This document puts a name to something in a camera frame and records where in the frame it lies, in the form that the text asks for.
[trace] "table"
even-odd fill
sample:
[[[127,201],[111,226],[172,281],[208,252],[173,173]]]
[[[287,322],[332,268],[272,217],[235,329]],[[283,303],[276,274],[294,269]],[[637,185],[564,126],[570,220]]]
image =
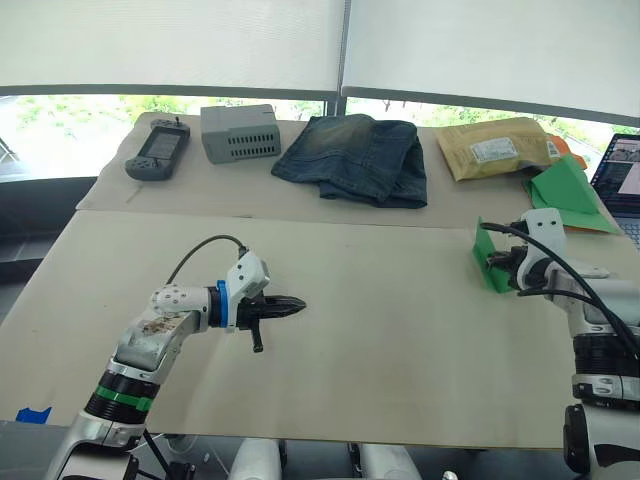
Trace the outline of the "table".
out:
[[[487,290],[471,231],[195,215],[76,213],[0,328],[0,418],[52,406],[49,423],[68,424],[149,294],[216,233],[266,260],[267,294],[308,308],[265,321],[260,355],[246,332],[188,339],[152,431],[561,447],[574,402],[564,313]],[[625,237],[572,234],[568,253],[640,283]],[[177,280],[211,285],[234,254],[212,244]]]
[[[418,210],[378,209],[346,200],[321,199],[315,185],[294,184],[271,175],[276,157],[212,165],[200,140],[198,116],[180,117],[190,126],[191,139],[173,178],[168,182],[143,183],[128,177],[123,165],[138,153],[149,135],[149,123],[155,118],[173,117],[157,113],[141,115],[114,160],[78,205],[79,209],[472,228],[479,215],[510,221],[531,208],[521,186],[527,178],[522,173],[454,182],[431,128],[418,128],[429,202],[426,208]],[[278,122],[283,152],[305,124]]]

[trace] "green folded paper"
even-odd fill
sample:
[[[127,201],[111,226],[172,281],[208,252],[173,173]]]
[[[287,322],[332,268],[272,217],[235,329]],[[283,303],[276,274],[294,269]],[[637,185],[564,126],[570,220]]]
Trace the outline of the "green folded paper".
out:
[[[496,251],[496,247],[493,245],[491,236],[484,228],[480,228],[480,224],[483,222],[482,217],[478,217],[478,225],[476,226],[476,242],[473,244],[473,256],[475,257],[480,271],[484,277],[484,281],[489,288],[495,290],[498,293],[505,293],[513,290],[509,285],[509,274],[492,268],[487,268],[487,257],[489,254]]]
[[[566,226],[618,233],[600,213],[596,193],[571,155],[534,177],[526,189],[535,208],[557,208]]]

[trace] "blue tape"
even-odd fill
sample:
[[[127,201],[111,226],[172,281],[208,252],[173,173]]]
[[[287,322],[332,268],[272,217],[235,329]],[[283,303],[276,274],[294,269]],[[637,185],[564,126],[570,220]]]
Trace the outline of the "blue tape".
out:
[[[42,412],[31,410],[30,408],[23,408],[22,410],[18,410],[16,422],[44,424],[47,423],[50,413],[51,407],[43,410]]]
[[[229,299],[227,298],[227,283],[224,280],[218,280],[218,291],[220,292],[220,326],[227,327],[229,323]]]

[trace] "window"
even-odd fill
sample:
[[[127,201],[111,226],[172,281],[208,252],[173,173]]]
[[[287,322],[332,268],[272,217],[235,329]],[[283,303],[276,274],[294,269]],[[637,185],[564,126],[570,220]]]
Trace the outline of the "window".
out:
[[[413,122],[421,127],[445,127],[526,116],[534,118],[547,133],[562,137],[571,151],[587,161],[591,178],[614,133],[639,133],[637,128],[531,113],[456,107],[430,103],[349,98],[347,114],[366,113],[378,120]]]
[[[273,105],[279,120],[322,115],[324,102],[164,95],[0,98],[0,181],[95,176],[146,111],[198,115],[200,107]]]

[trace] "gray box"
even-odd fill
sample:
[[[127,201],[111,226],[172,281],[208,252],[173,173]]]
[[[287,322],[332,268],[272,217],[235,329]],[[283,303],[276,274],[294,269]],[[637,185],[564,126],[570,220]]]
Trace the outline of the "gray box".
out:
[[[211,163],[280,155],[280,130],[271,105],[202,107],[200,126]]]

